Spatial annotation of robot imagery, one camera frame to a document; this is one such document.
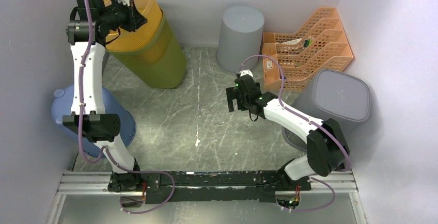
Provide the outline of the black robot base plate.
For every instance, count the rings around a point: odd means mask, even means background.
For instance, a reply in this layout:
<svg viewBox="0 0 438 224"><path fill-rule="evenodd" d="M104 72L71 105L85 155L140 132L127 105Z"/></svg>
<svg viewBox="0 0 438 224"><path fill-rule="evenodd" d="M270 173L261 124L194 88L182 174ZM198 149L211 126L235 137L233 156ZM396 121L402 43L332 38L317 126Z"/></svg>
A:
<svg viewBox="0 0 438 224"><path fill-rule="evenodd" d="M279 192L309 191L309 177L290 179L283 170L165 171L113 173L106 190L163 202L258 200L274 203Z"/></svg>

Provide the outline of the light grey plastic bin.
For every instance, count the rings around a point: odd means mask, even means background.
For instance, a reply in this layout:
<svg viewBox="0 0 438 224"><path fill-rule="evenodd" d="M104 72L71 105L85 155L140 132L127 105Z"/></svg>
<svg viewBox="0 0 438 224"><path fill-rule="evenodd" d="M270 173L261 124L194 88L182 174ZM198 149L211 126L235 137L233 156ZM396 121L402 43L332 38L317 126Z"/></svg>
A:
<svg viewBox="0 0 438 224"><path fill-rule="evenodd" d="M216 62L226 72L240 71L242 62L261 51L264 15L250 6L232 6L222 16Z"/></svg>

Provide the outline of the dark grey mesh bin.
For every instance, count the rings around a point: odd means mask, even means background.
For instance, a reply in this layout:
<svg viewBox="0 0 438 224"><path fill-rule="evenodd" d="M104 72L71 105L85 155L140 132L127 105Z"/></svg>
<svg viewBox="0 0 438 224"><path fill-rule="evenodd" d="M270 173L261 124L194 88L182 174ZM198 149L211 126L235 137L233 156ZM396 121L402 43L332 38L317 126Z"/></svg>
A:
<svg viewBox="0 0 438 224"><path fill-rule="evenodd" d="M370 115L371 91L360 78L325 69L316 74L290 106L321 120L336 120L351 146L354 131Z"/></svg>

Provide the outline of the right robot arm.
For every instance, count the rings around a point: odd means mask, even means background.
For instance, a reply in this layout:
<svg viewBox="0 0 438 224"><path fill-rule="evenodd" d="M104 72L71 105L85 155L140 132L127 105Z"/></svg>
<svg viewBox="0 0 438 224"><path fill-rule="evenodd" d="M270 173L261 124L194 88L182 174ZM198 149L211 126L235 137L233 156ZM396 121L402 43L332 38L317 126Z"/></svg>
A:
<svg viewBox="0 0 438 224"><path fill-rule="evenodd" d="M279 184L293 189L299 179L318 175L326 177L347 163L349 148L339 123L329 118L309 116L287 104L279 96L262 93L251 74L238 74L232 87L226 88L228 110L248 111L256 118L275 122L306 143L306 155L284 164L279 170Z"/></svg>

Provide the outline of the olive green mesh bin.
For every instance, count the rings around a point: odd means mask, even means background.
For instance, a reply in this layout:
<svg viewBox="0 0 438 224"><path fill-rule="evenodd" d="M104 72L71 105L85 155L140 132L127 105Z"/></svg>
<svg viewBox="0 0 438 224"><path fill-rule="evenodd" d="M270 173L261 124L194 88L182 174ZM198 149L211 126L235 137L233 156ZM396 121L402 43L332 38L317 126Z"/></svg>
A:
<svg viewBox="0 0 438 224"><path fill-rule="evenodd" d="M152 40L131 52L107 50L151 88L173 89L183 80L187 59L165 14Z"/></svg>

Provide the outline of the orange plastic file organizer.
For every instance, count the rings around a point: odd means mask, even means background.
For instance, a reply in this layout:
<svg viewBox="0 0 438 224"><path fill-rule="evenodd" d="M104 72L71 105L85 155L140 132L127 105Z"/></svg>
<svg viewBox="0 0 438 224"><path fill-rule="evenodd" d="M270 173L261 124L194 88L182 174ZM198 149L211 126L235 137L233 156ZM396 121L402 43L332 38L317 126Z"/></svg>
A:
<svg viewBox="0 0 438 224"><path fill-rule="evenodd" d="M302 91L323 69L342 72L353 60L339 14L319 7L293 34L262 36L264 89Z"/></svg>

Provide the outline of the aluminium rail frame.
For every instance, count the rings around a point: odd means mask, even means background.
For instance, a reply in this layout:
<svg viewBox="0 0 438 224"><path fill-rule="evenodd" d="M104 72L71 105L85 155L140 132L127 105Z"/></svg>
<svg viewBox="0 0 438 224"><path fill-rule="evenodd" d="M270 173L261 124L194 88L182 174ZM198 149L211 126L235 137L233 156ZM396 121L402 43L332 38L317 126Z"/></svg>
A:
<svg viewBox="0 0 438 224"><path fill-rule="evenodd" d="M112 193L106 190L112 173L104 171L66 171L63 173L57 189L57 203L64 203L66 195L114 195L128 197L129 202L138 203L139 196L122 196L119 193ZM276 194L276 201L282 209L290 209L294 202L299 202L302 194L348 194L353 207L354 216L358 223L366 223L366 215L358 194L357 184L352 171L332 172L327 177L318 175L307 176L310 179L311 189L309 191L279 192Z"/></svg>

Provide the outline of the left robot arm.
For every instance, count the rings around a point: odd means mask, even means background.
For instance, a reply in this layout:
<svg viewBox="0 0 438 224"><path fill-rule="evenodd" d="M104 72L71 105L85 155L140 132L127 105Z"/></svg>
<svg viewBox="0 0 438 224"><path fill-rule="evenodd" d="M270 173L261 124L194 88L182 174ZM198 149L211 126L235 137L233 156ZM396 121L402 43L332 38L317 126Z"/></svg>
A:
<svg viewBox="0 0 438 224"><path fill-rule="evenodd" d="M70 112L62 124L98 149L97 159L108 156L112 174L107 189L120 193L143 189L146 183L136 159L122 141L121 119L107 113L103 101L102 65L107 35L134 32L147 23L134 0L76 0L66 34L74 62L74 92Z"/></svg>

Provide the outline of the yellow mesh bin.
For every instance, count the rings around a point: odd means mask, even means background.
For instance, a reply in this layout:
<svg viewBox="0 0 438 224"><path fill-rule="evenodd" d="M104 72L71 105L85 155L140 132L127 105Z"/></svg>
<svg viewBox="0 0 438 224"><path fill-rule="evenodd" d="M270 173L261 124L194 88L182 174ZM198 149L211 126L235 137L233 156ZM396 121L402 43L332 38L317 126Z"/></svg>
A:
<svg viewBox="0 0 438 224"><path fill-rule="evenodd" d="M146 46L157 32L163 16L157 0L134 0L134 4L140 14L147 19L135 32L121 29L121 33L111 31L107 37L106 49L110 52L133 52Z"/></svg>

